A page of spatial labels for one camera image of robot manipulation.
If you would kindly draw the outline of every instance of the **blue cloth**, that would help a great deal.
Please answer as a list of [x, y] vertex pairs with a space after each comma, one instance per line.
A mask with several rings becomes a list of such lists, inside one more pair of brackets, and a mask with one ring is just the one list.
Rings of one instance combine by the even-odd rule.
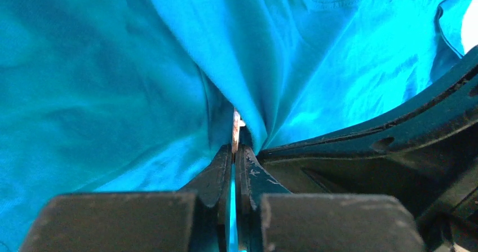
[[175, 190], [386, 112], [461, 55], [470, 0], [0, 0], [0, 251], [65, 192]]

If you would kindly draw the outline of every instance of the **screw hole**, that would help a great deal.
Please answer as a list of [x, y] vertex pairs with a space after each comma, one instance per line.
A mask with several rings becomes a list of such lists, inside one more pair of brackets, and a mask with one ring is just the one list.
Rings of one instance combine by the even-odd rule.
[[468, 93], [468, 96], [470, 97], [475, 97], [476, 95], [478, 95], [478, 85], [472, 88], [470, 92]]
[[392, 142], [394, 141], [395, 141], [395, 138], [391, 136], [388, 138], [382, 138], [381, 140], [372, 144], [371, 147], [377, 152], [384, 152], [388, 149], [388, 146], [390, 146], [390, 144], [392, 144]]

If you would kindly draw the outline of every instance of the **teal fabric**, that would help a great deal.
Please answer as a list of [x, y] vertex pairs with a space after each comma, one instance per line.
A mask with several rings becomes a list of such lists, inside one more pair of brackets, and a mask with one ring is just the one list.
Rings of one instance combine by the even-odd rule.
[[470, 0], [0, 0], [0, 251], [49, 198], [175, 190], [373, 118], [463, 55]]

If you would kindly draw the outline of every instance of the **curved black object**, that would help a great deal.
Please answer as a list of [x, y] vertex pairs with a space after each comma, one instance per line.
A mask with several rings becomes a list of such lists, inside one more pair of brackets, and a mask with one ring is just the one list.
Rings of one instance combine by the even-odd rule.
[[424, 229], [439, 213], [476, 219], [477, 122], [475, 47], [401, 106], [318, 138], [266, 149], [257, 158], [294, 193], [395, 196]]

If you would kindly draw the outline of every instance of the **hole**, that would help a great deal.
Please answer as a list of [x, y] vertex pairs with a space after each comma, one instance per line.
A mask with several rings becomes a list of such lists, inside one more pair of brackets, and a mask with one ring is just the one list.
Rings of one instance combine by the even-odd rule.
[[381, 140], [372, 144], [371, 147], [377, 152], [384, 152], [388, 149], [388, 146], [390, 146], [390, 144], [392, 144], [392, 142], [394, 141], [395, 141], [395, 138], [391, 136], [387, 138], [382, 138]]
[[476, 85], [474, 88], [470, 90], [470, 93], [468, 93], [470, 97], [475, 97], [478, 95], [478, 85]]

